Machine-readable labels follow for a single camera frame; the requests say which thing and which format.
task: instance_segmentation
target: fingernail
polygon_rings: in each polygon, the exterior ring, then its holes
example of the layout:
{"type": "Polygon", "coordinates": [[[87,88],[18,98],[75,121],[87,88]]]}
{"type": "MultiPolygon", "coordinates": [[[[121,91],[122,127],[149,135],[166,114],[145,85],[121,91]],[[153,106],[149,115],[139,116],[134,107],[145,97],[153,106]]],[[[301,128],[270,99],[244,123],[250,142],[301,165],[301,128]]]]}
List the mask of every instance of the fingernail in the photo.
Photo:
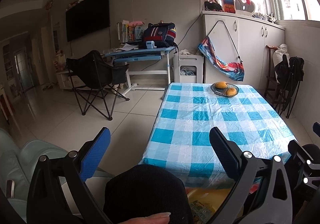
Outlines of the fingernail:
{"type": "Polygon", "coordinates": [[[151,216],[147,217],[147,219],[166,218],[166,217],[169,217],[170,215],[171,215],[170,212],[162,212],[162,213],[158,213],[158,214],[151,215],[151,216]]]}

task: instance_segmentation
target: white plastic bin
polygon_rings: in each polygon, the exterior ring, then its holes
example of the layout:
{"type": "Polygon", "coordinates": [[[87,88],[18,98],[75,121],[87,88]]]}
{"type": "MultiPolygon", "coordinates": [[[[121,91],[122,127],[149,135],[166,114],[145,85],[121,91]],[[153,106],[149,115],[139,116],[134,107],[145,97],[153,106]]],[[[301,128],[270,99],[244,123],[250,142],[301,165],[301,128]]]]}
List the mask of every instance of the white plastic bin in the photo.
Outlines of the white plastic bin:
{"type": "Polygon", "coordinates": [[[202,83],[203,57],[200,55],[174,54],[173,74],[174,81],[178,83],[202,83]]]}

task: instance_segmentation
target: yellow fruit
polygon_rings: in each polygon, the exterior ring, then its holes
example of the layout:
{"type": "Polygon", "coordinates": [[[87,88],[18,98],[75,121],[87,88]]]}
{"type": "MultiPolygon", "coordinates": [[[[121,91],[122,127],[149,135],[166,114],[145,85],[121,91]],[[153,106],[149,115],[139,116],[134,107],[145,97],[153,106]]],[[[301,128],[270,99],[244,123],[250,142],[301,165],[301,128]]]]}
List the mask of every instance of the yellow fruit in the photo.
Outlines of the yellow fruit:
{"type": "Polygon", "coordinates": [[[216,88],[224,89],[224,88],[227,88],[227,87],[228,87],[228,84],[227,84],[227,82],[222,81],[222,82],[214,83],[214,86],[215,86],[216,88]]]}
{"type": "Polygon", "coordinates": [[[227,96],[234,96],[236,94],[237,94],[237,90],[234,87],[231,87],[226,91],[227,96]]]}

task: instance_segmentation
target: paper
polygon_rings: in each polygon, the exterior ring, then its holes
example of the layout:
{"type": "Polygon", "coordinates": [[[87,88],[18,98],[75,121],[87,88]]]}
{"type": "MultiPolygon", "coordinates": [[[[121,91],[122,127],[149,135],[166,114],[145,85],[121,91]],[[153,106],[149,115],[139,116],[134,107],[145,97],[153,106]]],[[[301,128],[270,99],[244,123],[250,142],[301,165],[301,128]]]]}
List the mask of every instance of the paper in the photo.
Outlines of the paper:
{"type": "Polygon", "coordinates": [[[126,43],[123,47],[120,47],[118,49],[129,51],[129,50],[132,50],[132,49],[134,49],[136,47],[139,47],[139,45],[129,45],[129,44],[126,43]]]}

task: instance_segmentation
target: blue pencil sharpener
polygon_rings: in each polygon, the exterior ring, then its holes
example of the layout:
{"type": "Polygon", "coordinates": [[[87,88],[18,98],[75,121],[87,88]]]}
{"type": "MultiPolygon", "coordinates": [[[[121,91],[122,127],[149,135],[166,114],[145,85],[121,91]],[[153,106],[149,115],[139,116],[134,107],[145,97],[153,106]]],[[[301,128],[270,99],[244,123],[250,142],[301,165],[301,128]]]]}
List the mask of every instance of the blue pencil sharpener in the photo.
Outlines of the blue pencil sharpener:
{"type": "Polygon", "coordinates": [[[153,40],[146,42],[147,48],[155,48],[155,42],[153,40]]]}

